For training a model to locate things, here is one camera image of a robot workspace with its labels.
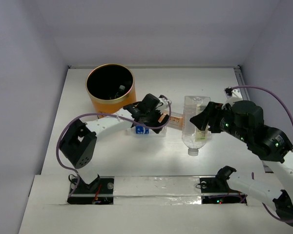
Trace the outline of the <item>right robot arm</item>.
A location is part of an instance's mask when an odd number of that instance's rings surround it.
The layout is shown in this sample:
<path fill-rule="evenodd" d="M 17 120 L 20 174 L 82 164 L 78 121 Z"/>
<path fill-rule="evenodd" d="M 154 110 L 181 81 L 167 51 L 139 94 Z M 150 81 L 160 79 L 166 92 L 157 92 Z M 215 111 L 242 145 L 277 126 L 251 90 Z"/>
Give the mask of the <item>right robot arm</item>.
<path fill-rule="evenodd" d="M 201 179 L 201 189 L 245 193 L 273 209 L 275 219 L 293 227 L 293 145 L 283 131 L 264 124 L 263 109 L 246 100 L 232 105 L 210 101 L 190 122 L 199 130 L 225 132 L 245 143 L 282 184 L 282 188 L 269 186 L 225 166 L 215 177 Z"/>

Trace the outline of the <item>green yellow label bottle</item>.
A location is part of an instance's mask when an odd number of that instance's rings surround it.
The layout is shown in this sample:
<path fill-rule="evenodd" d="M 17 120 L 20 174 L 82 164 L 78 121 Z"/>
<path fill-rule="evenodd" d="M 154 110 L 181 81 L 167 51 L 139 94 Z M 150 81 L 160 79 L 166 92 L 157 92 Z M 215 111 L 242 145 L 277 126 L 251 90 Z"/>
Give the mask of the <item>green yellow label bottle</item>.
<path fill-rule="evenodd" d="M 204 96 L 185 96 L 183 109 L 183 126 L 182 126 L 182 141 L 188 148 L 188 155 L 198 156 L 199 149 L 204 147 L 208 139 L 207 128 L 199 130 L 190 119 L 201 113 L 210 97 Z"/>

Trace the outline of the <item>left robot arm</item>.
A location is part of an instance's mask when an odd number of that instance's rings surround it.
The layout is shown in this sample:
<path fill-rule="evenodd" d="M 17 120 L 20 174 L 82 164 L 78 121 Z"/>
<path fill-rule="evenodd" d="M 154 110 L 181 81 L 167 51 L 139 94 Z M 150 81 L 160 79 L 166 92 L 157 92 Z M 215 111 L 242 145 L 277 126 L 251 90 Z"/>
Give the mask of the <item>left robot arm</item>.
<path fill-rule="evenodd" d="M 71 120 L 61 132 L 56 145 L 56 158 L 60 160 L 59 153 L 70 161 L 71 167 L 59 164 L 76 173 L 77 182 L 85 191 L 92 193 L 100 185 L 100 177 L 95 175 L 82 175 L 81 169 L 88 165 L 93 157 L 96 143 L 119 131 L 135 126 L 153 130 L 156 134 L 168 124 L 170 113 L 164 114 L 165 109 L 171 109 L 171 100 L 164 95 L 156 97 L 147 94 L 142 101 L 128 104 L 113 114 L 98 113 L 99 119 L 82 122 L 80 115 Z"/>

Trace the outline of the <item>blue label bottle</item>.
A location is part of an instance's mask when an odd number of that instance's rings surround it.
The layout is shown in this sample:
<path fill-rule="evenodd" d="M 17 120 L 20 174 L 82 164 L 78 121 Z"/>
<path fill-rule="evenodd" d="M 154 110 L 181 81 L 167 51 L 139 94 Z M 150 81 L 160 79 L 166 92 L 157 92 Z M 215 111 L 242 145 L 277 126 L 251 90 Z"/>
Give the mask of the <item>blue label bottle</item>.
<path fill-rule="evenodd" d="M 158 134 L 155 133 L 152 129 L 141 126 L 134 126 L 132 128 L 128 128 L 125 131 L 126 135 L 134 137 L 165 137 L 166 133 L 167 127 L 164 127 Z"/>

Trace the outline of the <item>orange label bottle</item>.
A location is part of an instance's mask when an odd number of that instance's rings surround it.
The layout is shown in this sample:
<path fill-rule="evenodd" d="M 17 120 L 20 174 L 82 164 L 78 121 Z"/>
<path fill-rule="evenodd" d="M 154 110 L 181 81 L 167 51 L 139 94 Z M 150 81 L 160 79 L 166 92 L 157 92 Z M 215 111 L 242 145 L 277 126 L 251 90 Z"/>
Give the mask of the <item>orange label bottle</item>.
<path fill-rule="evenodd" d="M 182 130 L 183 128 L 183 115 L 176 112 L 171 112 L 170 119 L 166 127 Z"/>

